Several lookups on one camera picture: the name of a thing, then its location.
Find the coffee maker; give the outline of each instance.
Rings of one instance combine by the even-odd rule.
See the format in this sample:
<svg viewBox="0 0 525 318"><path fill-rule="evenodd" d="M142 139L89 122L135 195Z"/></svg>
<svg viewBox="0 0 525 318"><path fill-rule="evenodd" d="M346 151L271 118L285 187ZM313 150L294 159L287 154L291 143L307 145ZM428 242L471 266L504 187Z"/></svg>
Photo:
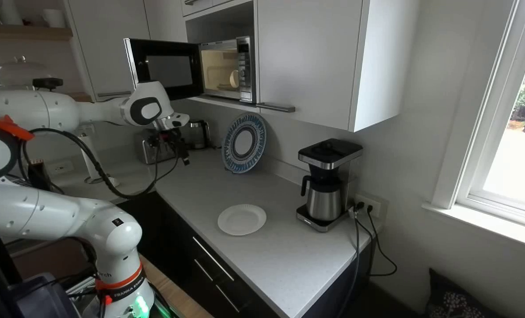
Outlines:
<svg viewBox="0 0 525 318"><path fill-rule="evenodd" d="M309 165L310 175L302 179L301 195L307 202L297 209L297 218L320 232L337 225L353 207L360 145L327 139L298 152Z"/></svg>

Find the cabinet handle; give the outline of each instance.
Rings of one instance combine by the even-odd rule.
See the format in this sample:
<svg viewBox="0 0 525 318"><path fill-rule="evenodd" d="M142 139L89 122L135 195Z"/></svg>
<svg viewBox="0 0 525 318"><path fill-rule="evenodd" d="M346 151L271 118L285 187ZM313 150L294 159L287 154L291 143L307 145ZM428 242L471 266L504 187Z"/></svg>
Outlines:
<svg viewBox="0 0 525 318"><path fill-rule="evenodd" d="M236 311L236 312L239 312L239 309L237 308L237 306L235 306L235 304L233 304L233 302L229 299L229 297L227 297L227 295L224 293L223 290L221 290L220 286L218 286L216 284L216 287L217 289L220 291L220 293L226 298L226 300L228 300L229 304L233 307L233 309Z"/></svg>
<svg viewBox="0 0 525 318"><path fill-rule="evenodd" d="M209 278L209 280L213 282L213 278L208 274L208 271L204 269L204 266L202 266L200 262L198 262L197 258L194 258L194 262L196 262L196 264L200 267L202 272L204 272L204 274Z"/></svg>
<svg viewBox="0 0 525 318"><path fill-rule="evenodd" d="M257 103L257 106L264 109L282 111L283 113L293 113L296 111L296 107L294 106L279 106L276 104L266 102Z"/></svg>
<svg viewBox="0 0 525 318"><path fill-rule="evenodd" d="M204 252L212 259L212 261L215 262L221 270L223 270L223 272L229 277L230 280L235 281L233 277L216 261L215 258L213 258L213 256L208 252L208 250L206 250L204 246L200 244L200 242L198 242L198 240L195 237L192 237L192 239L194 239L194 242L196 242L196 244L198 244L202 248L202 250L204 250Z"/></svg>
<svg viewBox="0 0 525 318"><path fill-rule="evenodd" d="M113 92L113 93L97 93L97 97L111 97L117 95L130 95L131 91Z"/></svg>

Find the microwave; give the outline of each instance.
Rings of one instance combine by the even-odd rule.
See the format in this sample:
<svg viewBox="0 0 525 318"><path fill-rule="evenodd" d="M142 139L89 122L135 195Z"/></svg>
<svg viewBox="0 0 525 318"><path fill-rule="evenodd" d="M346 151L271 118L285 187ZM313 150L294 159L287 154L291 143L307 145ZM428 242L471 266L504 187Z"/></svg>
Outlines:
<svg viewBox="0 0 525 318"><path fill-rule="evenodd" d="M203 44L124 41L134 85L159 81L170 100L206 94L256 103L250 36Z"/></svg>

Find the window frame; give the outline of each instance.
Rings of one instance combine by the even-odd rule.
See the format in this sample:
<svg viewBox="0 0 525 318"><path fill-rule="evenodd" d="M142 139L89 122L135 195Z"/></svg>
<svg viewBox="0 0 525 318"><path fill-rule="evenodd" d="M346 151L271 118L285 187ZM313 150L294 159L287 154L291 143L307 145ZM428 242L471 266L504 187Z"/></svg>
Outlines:
<svg viewBox="0 0 525 318"><path fill-rule="evenodd" d="M524 203L482 189L525 76L525 0L501 4L483 13L431 203L459 203L525 225Z"/></svg>

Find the cushion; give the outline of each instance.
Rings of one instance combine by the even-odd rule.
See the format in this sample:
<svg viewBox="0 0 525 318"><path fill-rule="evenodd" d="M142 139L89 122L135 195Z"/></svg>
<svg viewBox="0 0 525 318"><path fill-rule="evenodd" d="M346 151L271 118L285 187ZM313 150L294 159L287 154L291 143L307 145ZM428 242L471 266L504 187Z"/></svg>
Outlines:
<svg viewBox="0 0 525 318"><path fill-rule="evenodd" d="M430 268L431 295L425 318L503 318L447 277Z"/></svg>

